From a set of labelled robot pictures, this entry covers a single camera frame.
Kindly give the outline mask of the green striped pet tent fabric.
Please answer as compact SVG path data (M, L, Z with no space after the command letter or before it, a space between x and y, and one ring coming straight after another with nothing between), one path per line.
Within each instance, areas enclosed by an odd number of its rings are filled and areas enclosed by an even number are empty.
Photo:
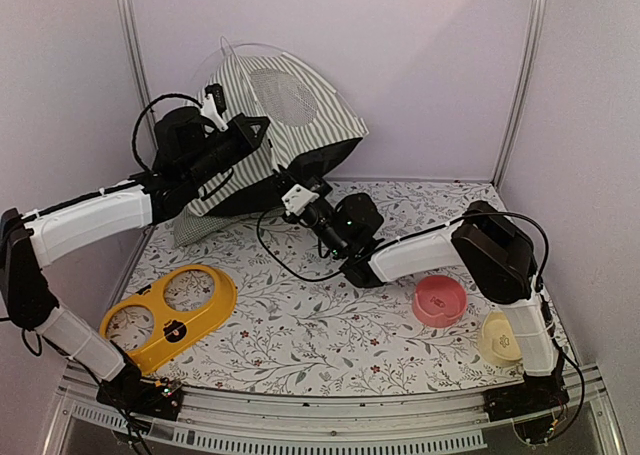
M341 164L369 133L340 92L317 70L278 47L220 40L210 58L209 81L224 90L224 120L242 113L270 120L258 150L235 165L234 174L213 177L211 196L188 206L197 217L231 216L257 210L270 194L279 167L307 178Z

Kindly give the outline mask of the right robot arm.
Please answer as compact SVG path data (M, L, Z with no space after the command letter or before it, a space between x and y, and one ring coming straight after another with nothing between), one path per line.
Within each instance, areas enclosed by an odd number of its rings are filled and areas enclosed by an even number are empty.
M514 224L516 214L476 201L451 221L383 242L375 236L383 217L365 193L331 205L319 194L297 189L285 206L341 261L340 274L356 287L465 266L480 293L506 315L521 350L524 373L531 378L518 387L517 402L537 411L554 397L551 376L563 363L540 294L544 264L536 261L530 237Z

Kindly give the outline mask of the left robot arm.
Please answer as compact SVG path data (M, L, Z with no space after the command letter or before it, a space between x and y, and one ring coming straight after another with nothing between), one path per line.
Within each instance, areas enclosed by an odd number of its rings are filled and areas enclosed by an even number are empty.
M148 401L132 362L73 313L49 288L44 269L123 232L175 218L212 178L225 174L262 144L270 120L239 113L223 120L216 108L183 106L154 127L158 144L149 168L53 208L1 219L1 295L11 323L34 332L86 366L128 409Z

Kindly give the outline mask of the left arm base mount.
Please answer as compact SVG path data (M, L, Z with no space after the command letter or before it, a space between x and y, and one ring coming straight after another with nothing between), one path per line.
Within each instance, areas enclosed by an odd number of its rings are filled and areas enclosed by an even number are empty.
M101 380L96 400L126 413L163 420L178 419L184 394L178 382L150 380L136 366L126 366L112 380Z

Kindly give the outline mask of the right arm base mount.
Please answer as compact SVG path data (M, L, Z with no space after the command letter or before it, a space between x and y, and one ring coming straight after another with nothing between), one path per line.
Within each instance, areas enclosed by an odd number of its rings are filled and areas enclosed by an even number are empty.
M490 421L517 418L561 407L569 402L562 370L549 376L524 375L524 381L483 393L483 410Z

